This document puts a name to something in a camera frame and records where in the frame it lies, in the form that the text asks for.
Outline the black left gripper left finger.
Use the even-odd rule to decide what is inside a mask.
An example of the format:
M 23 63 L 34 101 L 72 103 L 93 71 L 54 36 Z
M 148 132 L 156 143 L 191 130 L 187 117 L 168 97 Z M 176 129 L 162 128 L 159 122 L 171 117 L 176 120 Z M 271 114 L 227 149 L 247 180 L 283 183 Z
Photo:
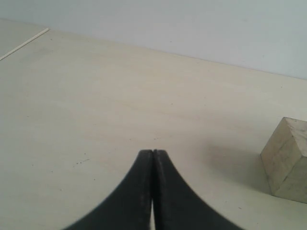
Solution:
M 153 151 L 141 150 L 115 190 L 67 230 L 149 230 Z

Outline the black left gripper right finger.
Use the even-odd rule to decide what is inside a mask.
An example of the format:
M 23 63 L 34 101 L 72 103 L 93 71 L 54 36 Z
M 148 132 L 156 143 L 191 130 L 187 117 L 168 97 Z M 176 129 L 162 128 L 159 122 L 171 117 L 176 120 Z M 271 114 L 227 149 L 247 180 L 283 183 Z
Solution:
M 185 182 L 165 150 L 153 151 L 152 199 L 157 230 L 239 230 Z

